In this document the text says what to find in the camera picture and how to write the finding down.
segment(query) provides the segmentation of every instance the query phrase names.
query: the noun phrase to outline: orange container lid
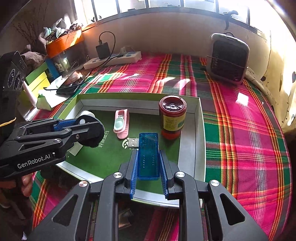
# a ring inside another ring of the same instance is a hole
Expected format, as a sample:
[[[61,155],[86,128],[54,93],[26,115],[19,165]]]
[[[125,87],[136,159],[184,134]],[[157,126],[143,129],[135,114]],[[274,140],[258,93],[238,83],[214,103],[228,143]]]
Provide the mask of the orange container lid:
[[[69,33],[63,37],[60,37],[46,46],[47,55],[50,58],[55,57],[59,53],[65,51],[71,46],[82,42],[84,40],[82,31],[77,30],[75,32]]]

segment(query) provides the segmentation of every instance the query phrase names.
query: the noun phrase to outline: brown jar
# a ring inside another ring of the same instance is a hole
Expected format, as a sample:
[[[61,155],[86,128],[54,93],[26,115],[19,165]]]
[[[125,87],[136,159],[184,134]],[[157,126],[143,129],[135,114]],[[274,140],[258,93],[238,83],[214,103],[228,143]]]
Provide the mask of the brown jar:
[[[159,101],[161,134],[168,140],[181,134],[186,116],[187,104],[179,96],[169,95]]]

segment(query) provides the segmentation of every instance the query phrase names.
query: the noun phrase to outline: silver screw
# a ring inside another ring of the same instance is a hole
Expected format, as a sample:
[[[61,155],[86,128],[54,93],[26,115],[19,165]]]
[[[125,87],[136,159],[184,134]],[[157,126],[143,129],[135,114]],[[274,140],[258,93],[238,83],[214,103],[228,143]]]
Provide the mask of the silver screw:
[[[211,185],[214,186],[214,187],[218,187],[219,182],[217,180],[211,180]]]
[[[87,186],[87,181],[81,181],[79,183],[79,186],[82,187],[82,188],[86,187]]]
[[[121,178],[122,177],[122,173],[121,172],[116,172],[116,173],[113,174],[113,176],[115,178]]]
[[[176,172],[176,176],[177,177],[185,177],[185,173],[184,172]]]

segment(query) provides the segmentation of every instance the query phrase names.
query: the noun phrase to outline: white power strip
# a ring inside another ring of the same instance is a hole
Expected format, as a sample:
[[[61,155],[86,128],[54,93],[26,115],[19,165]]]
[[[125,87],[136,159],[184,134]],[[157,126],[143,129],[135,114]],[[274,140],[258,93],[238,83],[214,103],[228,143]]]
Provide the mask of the white power strip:
[[[141,52],[128,52],[122,57],[111,59],[105,66],[108,65],[115,65],[115,64],[129,64],[129,63],[136,63],[139,59],[142,58]],[[99,59],[93,58],[90,61],[86,62],[83,66],[85,69],[93,69],[104,63],[107,59]]]

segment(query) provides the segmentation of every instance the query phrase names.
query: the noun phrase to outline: charger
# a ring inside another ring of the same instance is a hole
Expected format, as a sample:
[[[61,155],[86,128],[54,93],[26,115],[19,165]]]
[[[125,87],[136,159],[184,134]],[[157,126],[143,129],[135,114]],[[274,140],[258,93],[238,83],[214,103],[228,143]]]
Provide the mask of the charger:
[[[99,45],[96,46],[96,51],[99,59],[105,59],[111,55],[108,43],[103,43],[102,40],[99,40]]]

